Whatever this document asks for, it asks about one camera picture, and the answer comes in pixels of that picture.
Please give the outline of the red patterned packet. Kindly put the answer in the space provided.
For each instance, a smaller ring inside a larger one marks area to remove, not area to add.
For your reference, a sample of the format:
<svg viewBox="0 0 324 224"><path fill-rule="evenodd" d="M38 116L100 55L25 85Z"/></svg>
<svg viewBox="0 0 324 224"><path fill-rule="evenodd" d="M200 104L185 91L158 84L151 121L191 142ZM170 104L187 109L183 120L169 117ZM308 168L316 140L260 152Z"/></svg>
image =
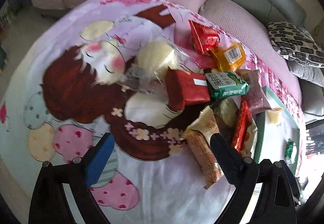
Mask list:
<svg viewBox="0 0 324 224"><path fill-rule="evenodd" d="M247 100L242 96L231 147L238 151L241 157L254 158L257 139L258 128L250 113Z"/></svg>

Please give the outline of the beige orange wafer packet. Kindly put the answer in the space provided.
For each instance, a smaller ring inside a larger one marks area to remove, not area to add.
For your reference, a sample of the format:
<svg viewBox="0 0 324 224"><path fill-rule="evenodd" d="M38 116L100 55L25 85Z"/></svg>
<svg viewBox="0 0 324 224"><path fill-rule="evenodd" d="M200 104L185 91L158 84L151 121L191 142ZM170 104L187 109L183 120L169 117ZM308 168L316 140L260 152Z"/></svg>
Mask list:
<svg viewBox="0 0 324 224"><path fill-rule="evenodd" d="M219 132L214 112L207 106L182 134L200 165L205 178L205 189L209 189L224 175L210 147L212 135Z"/></svg>

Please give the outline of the white tray teal rim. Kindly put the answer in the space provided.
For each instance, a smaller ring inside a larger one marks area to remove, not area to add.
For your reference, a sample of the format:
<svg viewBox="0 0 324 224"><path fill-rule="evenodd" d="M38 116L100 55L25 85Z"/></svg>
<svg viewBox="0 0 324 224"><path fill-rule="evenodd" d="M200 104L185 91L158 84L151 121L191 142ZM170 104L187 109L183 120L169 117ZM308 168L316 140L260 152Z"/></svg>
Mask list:
<svg viewBox="0 0 324 224"><path fill-rule="evenodd" d="M258 139L254 161L260 163L264 159L269 159L272 162L284 160L288 140L292 140L295 143L296 150L299 151L300 129L275 93L267 86L262 89L271 108L280 107L283 108L283 111L279 115L281 120L278 125L270 122L267 112L256 115L255 123L258 128Z"/></svg>

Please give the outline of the small green white packet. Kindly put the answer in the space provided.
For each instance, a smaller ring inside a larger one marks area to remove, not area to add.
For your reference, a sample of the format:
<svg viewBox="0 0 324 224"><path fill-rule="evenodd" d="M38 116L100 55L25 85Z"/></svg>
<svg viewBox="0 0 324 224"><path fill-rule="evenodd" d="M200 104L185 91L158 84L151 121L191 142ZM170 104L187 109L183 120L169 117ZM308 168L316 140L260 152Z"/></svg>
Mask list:
<svg viewBox="0 0 324 224"><path fill-rule="evenodd" d="M285 161L288 165L295 163L297 151L295 142L289 138L285 149Z"/></svg>

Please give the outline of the green round cake packet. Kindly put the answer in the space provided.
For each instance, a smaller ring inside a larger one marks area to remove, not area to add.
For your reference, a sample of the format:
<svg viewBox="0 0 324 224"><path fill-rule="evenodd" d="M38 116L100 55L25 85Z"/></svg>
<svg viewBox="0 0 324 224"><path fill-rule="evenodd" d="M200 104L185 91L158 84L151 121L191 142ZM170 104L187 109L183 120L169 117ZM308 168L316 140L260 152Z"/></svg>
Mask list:
<svg viewBox="0 0 324 224"><path fill-rule="evenodd" d="M239 108L232 98L217 100L212 106L217 124L221 128L235 127Z"/></svg>

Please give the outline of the yellow jelly cup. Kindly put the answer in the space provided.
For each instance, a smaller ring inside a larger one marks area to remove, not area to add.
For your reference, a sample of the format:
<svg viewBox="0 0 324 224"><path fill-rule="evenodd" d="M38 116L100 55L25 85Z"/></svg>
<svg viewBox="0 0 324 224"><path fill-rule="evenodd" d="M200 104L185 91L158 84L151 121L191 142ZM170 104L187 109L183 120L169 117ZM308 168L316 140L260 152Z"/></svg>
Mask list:
<svg viewBox="0 0 324 224"><path fill-rule="evenodd" d="M267 110L267 115L270 120L270 123L278 125L281 123L282 113L284 109L282 107L276 107L270 110Z"/></svg>

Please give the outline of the pink purple snack packet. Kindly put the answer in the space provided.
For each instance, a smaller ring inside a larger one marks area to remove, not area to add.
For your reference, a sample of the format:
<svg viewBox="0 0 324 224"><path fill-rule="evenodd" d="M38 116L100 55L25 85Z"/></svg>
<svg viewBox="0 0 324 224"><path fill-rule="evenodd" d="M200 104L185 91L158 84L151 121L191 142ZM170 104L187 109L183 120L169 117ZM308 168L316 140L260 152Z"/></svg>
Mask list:
<svg viewBox="0 0 324 224"><path fill-rule="evenodd" d="M241 78L249 85L249 90L245 98L252 115L270 110L271 106L266 99L266 95L260 85L260 71L258 70L239 70Z"/></svg>

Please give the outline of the cartoon girl pink blanket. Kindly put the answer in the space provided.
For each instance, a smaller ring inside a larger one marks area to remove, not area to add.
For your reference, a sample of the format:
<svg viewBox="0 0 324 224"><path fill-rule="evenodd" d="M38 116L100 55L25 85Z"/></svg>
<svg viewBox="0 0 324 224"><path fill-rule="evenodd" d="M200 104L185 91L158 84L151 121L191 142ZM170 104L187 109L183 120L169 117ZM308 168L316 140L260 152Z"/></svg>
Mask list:
<svg viewBox="0 0 324 224"><path fill-rule="evenodd" d="M49 28L17 67L1 101L1 195L27 223L41 162L65 164L111 132L112 162L91 191L112 223L213 223L233 192L204 176L180 138L203 109L174 112L161 95L121 79L147 41L184 45L180 66L199 72L189 22L209 20L166 0L88 0Z"/></svg>

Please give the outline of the green biscuit packet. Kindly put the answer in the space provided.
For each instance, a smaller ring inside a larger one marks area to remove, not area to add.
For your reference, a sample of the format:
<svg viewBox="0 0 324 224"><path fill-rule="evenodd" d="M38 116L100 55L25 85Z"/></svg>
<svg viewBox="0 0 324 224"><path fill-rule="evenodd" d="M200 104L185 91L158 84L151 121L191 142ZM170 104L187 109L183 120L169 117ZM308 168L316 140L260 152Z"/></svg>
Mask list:
<svg viewBox="0 0 324 224"><path fill-rule="evenodd" d="M249 84L233 71L205 69L209 95L213 99L224 99L232 96L244 96L249 91Z"/></svg>

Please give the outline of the dark red snack packet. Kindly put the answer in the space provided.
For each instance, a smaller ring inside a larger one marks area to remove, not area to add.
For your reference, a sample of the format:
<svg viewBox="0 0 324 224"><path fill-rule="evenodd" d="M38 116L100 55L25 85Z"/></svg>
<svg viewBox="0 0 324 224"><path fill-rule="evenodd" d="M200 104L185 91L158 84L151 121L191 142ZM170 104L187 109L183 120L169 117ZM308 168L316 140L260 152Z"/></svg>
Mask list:
<svg viewBox="0 0 324 224"><path fill-rule="evenodd" d="M165 77L165 87L169 107L174 111L210 101L207 81L202 74L169 69Z"/></svg>

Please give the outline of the clear bag yellow bread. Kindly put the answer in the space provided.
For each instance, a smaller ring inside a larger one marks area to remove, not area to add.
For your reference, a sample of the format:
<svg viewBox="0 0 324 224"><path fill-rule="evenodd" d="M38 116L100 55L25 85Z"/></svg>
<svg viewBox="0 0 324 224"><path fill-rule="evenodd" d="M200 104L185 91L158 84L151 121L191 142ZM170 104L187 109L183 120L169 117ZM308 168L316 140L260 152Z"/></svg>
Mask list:
<svg viewBox="0 0 324 224"><path fill-rule="evenodd" d="M156 39L140 49L121 83L134 91L156 93L163 88L169 70L182 70L191 59L180 46Z"/></svg>

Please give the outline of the orange snack packet barcode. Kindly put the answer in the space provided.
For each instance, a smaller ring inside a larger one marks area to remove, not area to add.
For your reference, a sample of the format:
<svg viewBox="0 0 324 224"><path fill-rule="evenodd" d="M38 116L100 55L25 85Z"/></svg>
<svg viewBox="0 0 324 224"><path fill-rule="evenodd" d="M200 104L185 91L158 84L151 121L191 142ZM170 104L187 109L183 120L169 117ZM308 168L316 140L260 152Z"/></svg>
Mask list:
<svg viewBox="0 0 324 224"><path fill-rule="evenodd" d="M228 48L212 47L211 55L216 58L219 71L236 71L246 62L246 55L240 43L233 42Z"/></svg>

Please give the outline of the grey pillow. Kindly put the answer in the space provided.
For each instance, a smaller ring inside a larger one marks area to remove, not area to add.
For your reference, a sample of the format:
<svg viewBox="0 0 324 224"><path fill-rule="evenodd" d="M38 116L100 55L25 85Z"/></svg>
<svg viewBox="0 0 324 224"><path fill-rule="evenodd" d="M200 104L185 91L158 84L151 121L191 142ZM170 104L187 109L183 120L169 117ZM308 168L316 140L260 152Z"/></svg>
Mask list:
<svg viewBox="0 0 324 224"><path fill-rule="evenodd" d="M301 65L294 61L287 61L289 71L298 78L323 87L323 68L314 68Z"/></svg>

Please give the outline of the red square snack packet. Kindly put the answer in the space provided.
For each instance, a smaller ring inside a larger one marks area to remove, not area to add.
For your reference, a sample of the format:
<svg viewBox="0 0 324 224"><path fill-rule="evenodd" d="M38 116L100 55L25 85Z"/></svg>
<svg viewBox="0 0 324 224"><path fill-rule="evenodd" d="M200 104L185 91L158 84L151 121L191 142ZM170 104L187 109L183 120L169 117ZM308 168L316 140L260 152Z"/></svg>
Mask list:
<svg viewBox="0 0 324 224"><path fill-rule="evenodd" d="M217 30L192 20L189 20L189 24L195 51L205 56L211 56L211 50L218 48L220 42L220 36Z"/></svg>

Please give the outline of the black white patterned pillow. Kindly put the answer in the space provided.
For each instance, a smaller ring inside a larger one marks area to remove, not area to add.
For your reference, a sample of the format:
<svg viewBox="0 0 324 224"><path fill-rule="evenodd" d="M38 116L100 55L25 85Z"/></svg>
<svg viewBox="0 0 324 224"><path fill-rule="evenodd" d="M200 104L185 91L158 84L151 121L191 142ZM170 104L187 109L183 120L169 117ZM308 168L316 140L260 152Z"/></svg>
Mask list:
<svg viewBox="0 0 324 224"><path fill-rule="evenodd" d="M289 22L268 23L272 48L281 57L303 66L323 68L323 48L302 27Z"/></svg>

